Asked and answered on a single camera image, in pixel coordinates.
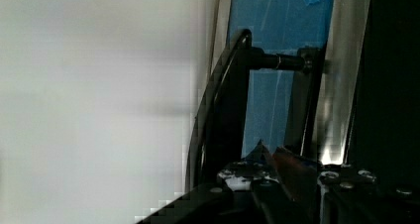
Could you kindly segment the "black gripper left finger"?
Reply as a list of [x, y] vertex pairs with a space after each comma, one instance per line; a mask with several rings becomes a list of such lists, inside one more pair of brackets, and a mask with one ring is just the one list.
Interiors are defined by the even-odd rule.
[[216, 174], [216, 183], [232, 192], [249, 192], [254, 181], [280, 184], [280, 177], [263, 140], [259, 140], [244, 158], [228, 163]]

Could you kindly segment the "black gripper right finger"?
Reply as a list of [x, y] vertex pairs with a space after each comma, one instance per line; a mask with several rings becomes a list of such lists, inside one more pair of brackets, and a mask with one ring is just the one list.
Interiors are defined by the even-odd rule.
[[323, 166], [278, 148], [274, 167], [311, 224], [419, 224], [419, 188], [379, 188], [379, 177], [360, 168]]

